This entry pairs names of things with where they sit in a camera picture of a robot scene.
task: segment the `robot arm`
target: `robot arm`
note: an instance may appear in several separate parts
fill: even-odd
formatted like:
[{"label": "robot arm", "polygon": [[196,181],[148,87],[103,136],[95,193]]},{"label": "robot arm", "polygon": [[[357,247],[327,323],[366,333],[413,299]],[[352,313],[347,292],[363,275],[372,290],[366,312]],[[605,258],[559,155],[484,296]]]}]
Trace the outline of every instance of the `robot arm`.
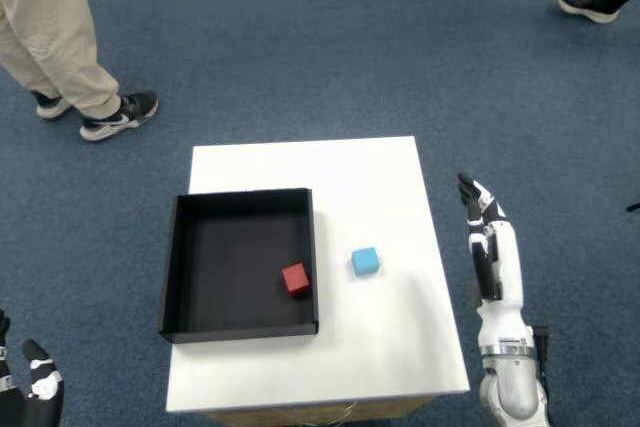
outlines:
[{"label": "robot arm", "polygon": [[25,399],[13,385],[6,363],[6,334],[11,322],[0,310],[0,425],[58,427],[64,399],[62,377],[42,347],[27,340],[24,355],[31,368],[31,393]]},{"label": "robot arm", "polygon": [[522,277],[515,232],[489,191],[465,174],[458,178],[480,294],[478,344],[485,369],[480,400],[500,426],[548,427],[547,398],[536,377],[532,329],[521,316]]}]

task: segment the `sneaker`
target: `sneaker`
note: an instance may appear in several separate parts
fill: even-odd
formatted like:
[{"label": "sneaker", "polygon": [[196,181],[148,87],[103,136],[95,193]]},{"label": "sneaker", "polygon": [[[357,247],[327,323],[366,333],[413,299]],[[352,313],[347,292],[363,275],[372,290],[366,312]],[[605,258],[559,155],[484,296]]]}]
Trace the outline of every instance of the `sneaker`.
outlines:
[{"label": "sneaker", "polygon": [[124,129],[140,127],[158,110],[158,98],[153,92],[122,97],[118,111],[106,119],[84,118],[80,135],[90,142],[104,140]]},{"label": "sneaker", "polygon": [[608,24],[618,17],[620,9],[611,9],[602,0],[557,0],[568,14],[584,15],[598,24]]},{"label": "sneaker", "polygon": [[64,100],[62,97],[56,97],[55,99],[50,99],[46,95],[41,94],[40,92],[31,91],[33,96],[38,101],[38,106],[36,107],[36,114],[38,117],[46,120],[52,120],[57,117],[60,117],[67,110],[71,108],[71,104]]}]

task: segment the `metal joint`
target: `metal joint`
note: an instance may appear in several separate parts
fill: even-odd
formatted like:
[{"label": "metal joint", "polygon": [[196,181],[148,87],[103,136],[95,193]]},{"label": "metal joint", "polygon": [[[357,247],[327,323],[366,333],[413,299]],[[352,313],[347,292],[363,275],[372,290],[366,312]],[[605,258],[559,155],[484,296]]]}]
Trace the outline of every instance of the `metal joint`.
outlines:
[{"label": "metal joint", "polygon": [[533,359],[536,358],[536,349],[526,345],[489,345],[480,347],[480,353],[483,357],[492,355],[522,355]]}]

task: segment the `black tray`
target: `black tray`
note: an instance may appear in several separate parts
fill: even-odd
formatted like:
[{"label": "black tray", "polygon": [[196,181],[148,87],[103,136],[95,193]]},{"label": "black tray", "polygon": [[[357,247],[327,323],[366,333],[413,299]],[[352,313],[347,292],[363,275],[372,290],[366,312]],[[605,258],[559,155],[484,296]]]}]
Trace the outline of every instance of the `black tray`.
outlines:
[{"label": "black tray", "polygon": [[[291,298],[282,269],[304,263]],[[172,343],[318,332],[311,190],[176,199],[160,334]]]}]

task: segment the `nike logo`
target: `nike logo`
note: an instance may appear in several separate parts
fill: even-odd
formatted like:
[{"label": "nike logo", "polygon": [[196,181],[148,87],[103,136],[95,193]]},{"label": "nike logo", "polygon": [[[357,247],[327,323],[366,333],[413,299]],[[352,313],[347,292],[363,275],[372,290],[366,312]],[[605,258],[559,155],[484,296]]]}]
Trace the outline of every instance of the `nike logo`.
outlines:
[{"label": "nike logo", "polygon": [[130,119],[126,115],[120,114],[119,120],[94,120],[96,125],[123,125],[129,123]]}]

